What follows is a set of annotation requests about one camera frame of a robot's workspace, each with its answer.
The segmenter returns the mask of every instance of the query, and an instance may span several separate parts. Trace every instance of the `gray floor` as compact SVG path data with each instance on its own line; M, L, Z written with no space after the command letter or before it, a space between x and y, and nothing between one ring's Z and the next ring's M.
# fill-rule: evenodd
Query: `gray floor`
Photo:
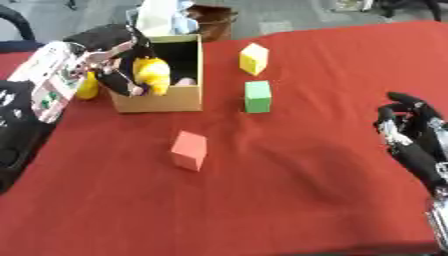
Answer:
M8 3L31 23L38 40L48 42L81 32L97 25L124 21L124 11L142 0L77 0L78 10L72 11L66 0L18 0ZM397 12L387 20L376 12L335 13L330 11L336 0L197 0L198 4L231 6L240 13L233 26L234 39L254 37L280 31L307 30L406 20L431 19L425 8L416 6ZM444 16L448 20L448 6ZM19 39L17 31L0 20L0 40Z

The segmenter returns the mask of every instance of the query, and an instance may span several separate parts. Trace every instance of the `cardboard box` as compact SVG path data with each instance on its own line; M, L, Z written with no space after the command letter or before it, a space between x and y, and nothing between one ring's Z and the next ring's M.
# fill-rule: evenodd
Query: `cardboard box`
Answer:
M126 97L109 90L120 113L173 112L202 110L202 42L200 35L161 36L151 38L157 57L171 68L171 84L165 96L147 94ZM194 78L197 85L176 85L183 77Z

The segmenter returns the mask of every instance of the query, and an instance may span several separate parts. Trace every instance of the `green block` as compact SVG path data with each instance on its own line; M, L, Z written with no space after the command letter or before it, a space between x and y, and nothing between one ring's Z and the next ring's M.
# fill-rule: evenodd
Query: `green block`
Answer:
M268 81L246 82L246 112L265 113L271 109L271 88Z

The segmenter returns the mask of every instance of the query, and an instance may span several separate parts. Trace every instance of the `red tablecloth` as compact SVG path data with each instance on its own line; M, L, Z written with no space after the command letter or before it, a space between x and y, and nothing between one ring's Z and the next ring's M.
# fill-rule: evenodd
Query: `red tablecloth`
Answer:
M238 69L248 43L267 70ZM204 46L204 111L120 115L73 102L0 197L0 255L259 255L435 248L427 193L372 127L385 92L448 114L448 29L433 22L279 33ZM269 114L242 112L269 80ZM180 130L208 138L200 173L173 166Z

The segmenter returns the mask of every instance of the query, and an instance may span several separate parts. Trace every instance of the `red block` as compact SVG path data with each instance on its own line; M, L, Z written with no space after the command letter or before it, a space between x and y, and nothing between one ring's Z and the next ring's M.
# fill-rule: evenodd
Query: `red block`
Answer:
M207 139L201 135L181 131L171 153L176 165L199 171L207 154Z

